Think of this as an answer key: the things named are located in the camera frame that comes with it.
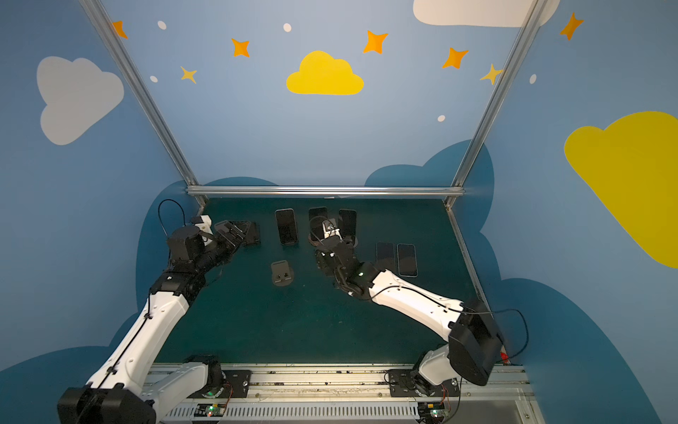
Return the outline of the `black folding phone stand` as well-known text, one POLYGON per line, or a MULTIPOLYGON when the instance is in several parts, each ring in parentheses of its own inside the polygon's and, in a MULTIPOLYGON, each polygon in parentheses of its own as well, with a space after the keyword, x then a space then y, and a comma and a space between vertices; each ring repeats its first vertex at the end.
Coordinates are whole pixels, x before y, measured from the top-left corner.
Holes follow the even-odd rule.
POLYGON ((254 247, 261 245, 261 232, 258 224, 252 221, 238 223, 238 228, 245 234, 244 245, 254 247))

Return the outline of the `blue phone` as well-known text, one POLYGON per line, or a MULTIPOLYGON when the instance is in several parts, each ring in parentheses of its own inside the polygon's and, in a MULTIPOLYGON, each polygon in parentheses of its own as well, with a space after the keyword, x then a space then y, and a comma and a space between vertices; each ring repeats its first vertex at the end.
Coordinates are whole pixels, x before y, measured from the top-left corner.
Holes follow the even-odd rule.
POLYGON ((389 242, 377 242, 375 266, 380 271, 397 272, 396 246, 389 242))

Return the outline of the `white-edged phone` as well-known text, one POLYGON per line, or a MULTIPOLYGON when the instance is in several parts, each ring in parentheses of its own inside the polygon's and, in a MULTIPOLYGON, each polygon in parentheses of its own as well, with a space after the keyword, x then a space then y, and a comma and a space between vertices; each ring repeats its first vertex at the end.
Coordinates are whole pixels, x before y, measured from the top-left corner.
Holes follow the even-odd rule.
POLYGON ((413 244, 397 245, 397 267, 401 277, 417 277, 417 251, 413 244))

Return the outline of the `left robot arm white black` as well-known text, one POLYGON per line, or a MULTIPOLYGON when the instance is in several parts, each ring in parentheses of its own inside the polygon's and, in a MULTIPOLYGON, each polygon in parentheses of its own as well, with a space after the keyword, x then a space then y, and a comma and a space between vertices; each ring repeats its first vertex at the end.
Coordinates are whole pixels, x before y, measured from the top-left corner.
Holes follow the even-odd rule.
POLYGON ((206 286, 206 275, 228 263, 246 243, 248 221, 212 224, 195 217, 167 239, 167 268, 151 286, 145 306, 113 354, 88 382, 58 401, 63 423, 159 423, 190 395, 224 386, 221 363, 201 356, 149 388, 144 386, 172 330, 206 286))

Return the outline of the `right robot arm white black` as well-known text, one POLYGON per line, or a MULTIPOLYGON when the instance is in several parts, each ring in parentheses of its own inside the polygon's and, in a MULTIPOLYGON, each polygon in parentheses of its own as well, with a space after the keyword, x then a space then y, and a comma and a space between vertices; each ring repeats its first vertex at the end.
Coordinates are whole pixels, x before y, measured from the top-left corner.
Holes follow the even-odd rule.
POLYGON ((349 296, 389 307, 423 324, 444 345, 418 360, 408 389, 429 396, 448 381, 487 385, 504 341, 493 313, 481 300, 462 302, 430 293, 390 270, 360 261, 351 242, 333 235, 315 243, 318 268, 349 296))

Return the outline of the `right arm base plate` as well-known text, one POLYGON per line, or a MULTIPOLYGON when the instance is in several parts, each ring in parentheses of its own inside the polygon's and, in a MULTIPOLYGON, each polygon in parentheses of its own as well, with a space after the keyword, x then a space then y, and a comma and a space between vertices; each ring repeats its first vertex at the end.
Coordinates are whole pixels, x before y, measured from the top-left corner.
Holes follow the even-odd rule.
POLYGON ((461 393, 457 378, 433 385, 414 370, 390 369, 384 380, 392 398, 458 397, 461 393))

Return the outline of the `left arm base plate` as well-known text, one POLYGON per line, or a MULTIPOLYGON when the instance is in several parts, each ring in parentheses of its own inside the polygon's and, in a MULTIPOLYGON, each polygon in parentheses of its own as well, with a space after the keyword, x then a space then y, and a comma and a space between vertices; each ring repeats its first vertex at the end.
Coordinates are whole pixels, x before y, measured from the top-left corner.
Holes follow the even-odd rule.
POLYGON ((243 369, 210 371, 206 386, 197 393, 203 399, 244 399, 247 397, 252 372, 243 369))

